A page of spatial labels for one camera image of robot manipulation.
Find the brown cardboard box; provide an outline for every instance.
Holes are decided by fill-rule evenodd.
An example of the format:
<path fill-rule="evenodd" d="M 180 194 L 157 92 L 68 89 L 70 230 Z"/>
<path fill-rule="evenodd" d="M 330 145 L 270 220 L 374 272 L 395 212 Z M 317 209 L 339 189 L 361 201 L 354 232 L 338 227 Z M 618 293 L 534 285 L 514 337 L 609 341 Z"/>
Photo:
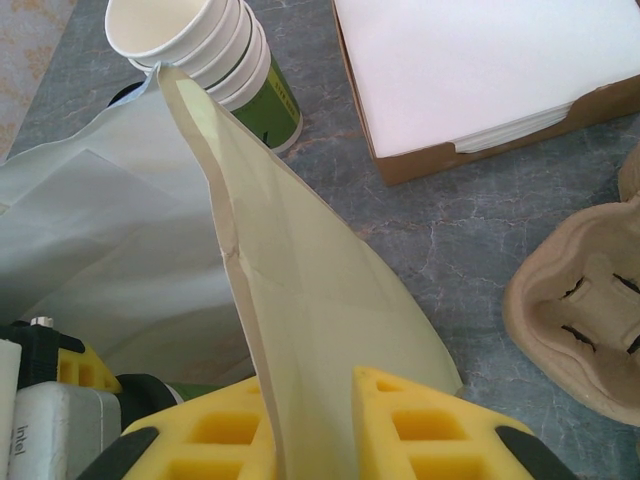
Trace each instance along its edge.
<path fill-rule="evenodd" d="M 551 137 L 563 135 L 573 130 L 606 122 L 616 117 L 622 117 L 640 111 L 640 75 L 623 80 L 621 82 L 604 85 L 591 93 L 588 93 L 575 101 L 567 117 L 560 123 L 545 128 L 538 132 L 519 138 L 512 142 L 498 145 L 476 153 L 456 153 L 453 143 L 447 142 L 440 145 L 425 147 L 421 150 L 405 153 L 393 157 L 376 156 L 373 149 L 373 142 L 367 126 L 367 118 L 362 108 L 358 85 L 356 84 L 351 62 L 347 52 L 340 21 L 336 12 L 335 3 L 333 6 L 333 16 L 338 31 L 338 41 L 344 59 L 344 65 L 349 77 L 349 83 L 353 90 L 353 96 L 360 117 L 362 129 L 367 138 L 369 152 L 376 163 L 382 179 L 387 185 L 396 185 L 407 182 L 414 178 L 430 175 L 432 173 L 448 170 L 450 168 L 474 162 L 481 158 L 497 155 L 514 148 L 523 147 L 534 142 L 546 140 Z"/>

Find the white device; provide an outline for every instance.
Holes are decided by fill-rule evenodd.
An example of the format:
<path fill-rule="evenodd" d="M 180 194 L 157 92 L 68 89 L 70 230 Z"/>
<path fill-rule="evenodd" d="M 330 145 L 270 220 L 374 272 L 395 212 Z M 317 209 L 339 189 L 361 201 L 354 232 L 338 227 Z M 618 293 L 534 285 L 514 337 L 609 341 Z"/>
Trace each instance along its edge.
<path fill-rule="evenodd" d="M 57 382 L 16 395 L 8 480 L 75 480 L 120 436 L 115 395 Z"/>
<path fill-rule="evenodd" d="M 0 479 L 7 478 L 14 399 L 20 372 L 22 347 L 0 340 Z"/>

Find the pale yellow paper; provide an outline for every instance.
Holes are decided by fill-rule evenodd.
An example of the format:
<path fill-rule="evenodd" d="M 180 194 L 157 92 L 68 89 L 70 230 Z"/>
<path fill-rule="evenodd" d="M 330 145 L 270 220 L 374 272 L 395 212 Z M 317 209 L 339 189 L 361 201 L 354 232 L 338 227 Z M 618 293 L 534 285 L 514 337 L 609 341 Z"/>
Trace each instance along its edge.
<path fill-rule="evenodd" d="M 391 269 L 193 81 L 159 83 L 211 185 L 220 247 L 274 427 L 281 478 L 357 478 L 351 370 L 461 386 Z"/>

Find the paper cup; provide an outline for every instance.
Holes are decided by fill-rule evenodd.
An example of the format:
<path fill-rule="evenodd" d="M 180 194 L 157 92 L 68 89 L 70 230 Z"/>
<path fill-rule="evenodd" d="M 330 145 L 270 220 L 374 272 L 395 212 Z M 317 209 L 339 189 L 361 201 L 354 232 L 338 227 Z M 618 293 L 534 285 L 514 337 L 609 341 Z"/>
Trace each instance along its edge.
<path fill-rule="evenodd" d="M 233 34 L 238 28 L 240 14 L 243 13 L 242 0 L 227 0 L 222 18 L 207 38 L 189 55 L 174 63 L 176 67 L 193 75 L 204 68 L 212 58 L 217 57 L 231 42 Z"/>
<path fill-rule="evenodd" d="M 256 137 L 281 153 L 293 145 L 302 132 L 302 116 L 289 85 L 264 36 L 260 62 L 247 83 L 220 105 L 229 110 Z"/>
<path fill-rule="evenodd" d="M 105 31 L 120 55 L 146 66 L 177 62 L 216 27 L 230 0 L 109 0 Z"/>
<path fill-rule="evenodd" d="M 149 76 L 149 74 L 153 70 L 153 67 L 147 67 L 146 65 L 142 65 L 141 63 L 136 62 L 133 58 L 127 58 L 127 60 L 129 60 L 129 63 L 131 65 L 133 65 L 138 70 L 143 72 L 147 77 Z"/>
<path fill-rule="evenodd" d="M 265 34 L 262 25 L 251 14 L 251 41 L 247 50 L 235 67 L 217 84 L 207 87 L 207 93 L 217 102 L 230 97 L 246 84 L 260 64 L 260 56 L 264 49 Z"/>
<path fill-rule="evenodd" d="M 253 21 L 255 17 L 253 17 L 253 12 L 250 11 L 248 6 L 245 5 L 245 8 L 241 10 L 238 24 L 229 43 L 222 49 L 219 55 L 209 57 L 211 61 L 191 75 L 191 78 L 198 82 L 198 85 L 202 88 L 207 89 L 220 83 L 239 66 L 239 62 L 251 47 L 252 23 L 255 23 Z"/>

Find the pulp fiber cup holder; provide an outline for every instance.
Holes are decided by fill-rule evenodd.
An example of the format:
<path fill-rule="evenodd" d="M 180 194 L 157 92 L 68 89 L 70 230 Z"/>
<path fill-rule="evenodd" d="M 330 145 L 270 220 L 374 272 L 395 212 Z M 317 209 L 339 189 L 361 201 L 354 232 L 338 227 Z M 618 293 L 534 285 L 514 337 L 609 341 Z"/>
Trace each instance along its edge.
<path fill-rule="evenodd" d="M 560 224 L 511 280 L 504 320 L 514 342 L 575 399 L 640 425 L 640 195 L 628 173 L 640 172 L 640 154 L 632 157 L 620 176 L 630 200 Z"/>

